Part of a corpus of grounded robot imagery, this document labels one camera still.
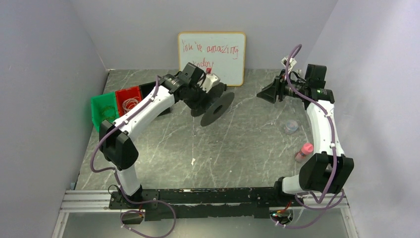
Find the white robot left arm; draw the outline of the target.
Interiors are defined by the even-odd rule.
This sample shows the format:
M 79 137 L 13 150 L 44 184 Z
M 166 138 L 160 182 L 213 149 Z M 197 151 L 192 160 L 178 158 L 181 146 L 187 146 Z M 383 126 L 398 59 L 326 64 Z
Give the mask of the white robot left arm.
M 139 152 L 133 141 L 156 117 L 177 102 L 183 101 L 189 108 L 196 109 L 219 82 L 219 76 L 192 63 L 176 74 L 157 76 L 152 92 L 138 105 L 113 122 L 104 120 L 101 123 L 100 140 L 91 157 L 91 170 L 101 172 L 94 168 L 93 162 L 97 152 L 101 152 L 111 164 L 108 169 L 114 172 L 121 193 L 131 203 L 141 202 L 143 188 L 135 170 Z

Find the black cable spool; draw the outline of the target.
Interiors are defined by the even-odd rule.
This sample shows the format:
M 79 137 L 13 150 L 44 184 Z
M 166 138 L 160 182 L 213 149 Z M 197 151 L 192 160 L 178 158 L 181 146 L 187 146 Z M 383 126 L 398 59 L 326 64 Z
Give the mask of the black cable spool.
M 219 83 L 212 87 L 195 109 L 191 109 L 192 117 L 202 116 L 200 125 L 208 126 L 220 118 L 232 104 L 235 94 L 227 92 L 227 85 Z

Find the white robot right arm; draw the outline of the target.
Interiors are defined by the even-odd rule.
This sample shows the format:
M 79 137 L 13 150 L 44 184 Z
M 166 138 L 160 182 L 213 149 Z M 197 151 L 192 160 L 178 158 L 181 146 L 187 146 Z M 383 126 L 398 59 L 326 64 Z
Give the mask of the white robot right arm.
M 283 177 L 281 191 L 285 194 L 325 192 L 338 194 L 354 168 L 354 160 L 345 155 L 334 122 L 334 95 L 325 88 L 326 66 L 309 64 L 304 79 L 286 80 L 285 70 L 257 94 L 270 103 L 285 97 L 301 99 L 308 115 L 314 150 L 311 158 L 293 177 Z

